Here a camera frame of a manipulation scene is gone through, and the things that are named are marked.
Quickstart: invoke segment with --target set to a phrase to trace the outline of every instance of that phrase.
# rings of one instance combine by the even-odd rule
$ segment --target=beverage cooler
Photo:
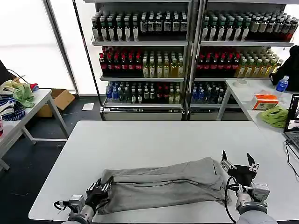
[[[271,47],[293,45],[298,19],[284,12],[287,0],[199,2],[186,93],[188,120],[216,120],[227,79],[269,79],[283,60]],[[247,120],[231,96],[222,120]]]
[[[106,120],[216,120],[226,79],[269,78],[299,21],[284,13],[296,0],[84,1]],[[246,120],[233,97],[223,120]]]

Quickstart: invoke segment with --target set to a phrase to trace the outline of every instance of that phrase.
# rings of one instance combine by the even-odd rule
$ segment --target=laptop
[[[298,102],[299,102],[299,94],[293,94],[284,133],[299,149],[299,104]]]

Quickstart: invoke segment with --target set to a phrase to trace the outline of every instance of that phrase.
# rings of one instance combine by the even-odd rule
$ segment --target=green cloth
[[[19,101],[25,108],[34,107],[32,102],[34,95],[29,84],[16,83],[13,80],[8,80],[0,86],[0,90],[8,89],[13,92],[13,98]]]
[[[259,113],[259,117],[273,127],[285,127],[289,111],[277,105],[271,109]]]

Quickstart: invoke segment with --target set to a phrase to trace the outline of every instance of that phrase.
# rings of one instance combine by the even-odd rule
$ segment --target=shelf
[[[201,46],[234,46],[234,47],[291,47],[288,42],[251,42],[251,41],[202,41]]]
[[[191,108],[220,108],[221,104],[190,104]],[[240,108],[238,104],[227,104],[226,108]]]
[[[299,0],[208,0],[208,2],[232,2],[232,3],[266,3],[266,4],[299,4]]]
[[[186,35],[140,36],[139,41],[94,41],[93,46],[187,46]]]
[[[246,77],[243,77],[243,78],[234,78],[234,77],[228,77],[228,78],[218,78],[218,77],[215,77],[215,78],[195,78],[195,82],[225,82],[227,79],[266,79],[266,80],[269,80],[269,78],[246,78]]]
[[[160,108],[160,109],[182,109],[181,104],[121,104],[105,103],[105,108]]]
[[[83,0],[86,3],[191,2],[192,0]]]
[[[100,80],[112,82],[183,82],[184,78],[118,78],[101,76]]]

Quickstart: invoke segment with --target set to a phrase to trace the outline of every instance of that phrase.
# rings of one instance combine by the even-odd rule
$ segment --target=laptop screen
[[[299,94],[293,94],[285,131],[299,131]]]

